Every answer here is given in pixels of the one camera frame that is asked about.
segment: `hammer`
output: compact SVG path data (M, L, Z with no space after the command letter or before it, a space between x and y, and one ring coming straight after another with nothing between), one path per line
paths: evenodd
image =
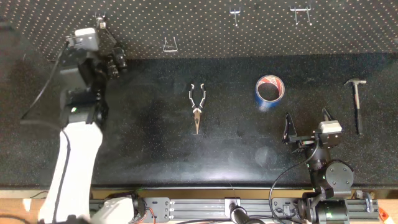
M366 80L360 80L358 78L352 78L348 80L344 85L347 83L353 83L354 90L355 90L355 106L356 106L356 128L359 135L363 135L362 133L362 117L361 113L359 112L359 95L358 95L358 84L366 84Z

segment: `perforated board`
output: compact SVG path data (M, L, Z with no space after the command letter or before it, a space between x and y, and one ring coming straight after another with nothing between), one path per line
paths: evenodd
M307 13L294 12L310 6ZM234 15L241 9L235 26ZM66 35L93 27L95 12L128 58L202 58L398 51L398 1L391 0L0 0L0 15L49 60ZM163 52L173 45L178 52ZM107 53L108 42L103 42Z

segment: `roll of tape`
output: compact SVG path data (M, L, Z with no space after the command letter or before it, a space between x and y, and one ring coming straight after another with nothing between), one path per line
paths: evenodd
M275 100L265 100L259 93L259 86L265 83L271 83L278 88L279 97ZM285 85L282 80L275 75L265 75L261 77L256 83L256 101L259 104L261 111L267 111L269 108L275 107L285 94Z

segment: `black tabletop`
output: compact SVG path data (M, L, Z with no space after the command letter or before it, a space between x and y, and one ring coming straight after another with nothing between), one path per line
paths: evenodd
M52 180L59 133L22 127L18 119L44 84L48 64L24 48L1 55L0 186L42 187ZM263 75L285 84L278 106L260 112L254 86ZM281 143L289 112L298 135L323 121L326 107L343 127L342 143L331 156L350 164L354 186L398 188L398 61L392 54L308 55L202 59L134 60L119 80L108 83L109 118L103 131L92 184L128 187L270 187L286 168L304 160ZM353 88L359 86L364 136L355 128ZM193 83L204 83L207 101L199 134L188 100ZM55 79L30 116L56 120ZM200 91L194 92L198 101ZM279 187L310 187L298 167Z

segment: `hammer handle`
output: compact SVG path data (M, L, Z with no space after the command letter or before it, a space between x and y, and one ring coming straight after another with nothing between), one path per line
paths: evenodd
M360 109L356 109L356 128L358 129L358 134L363 135L362 132L362 116Z

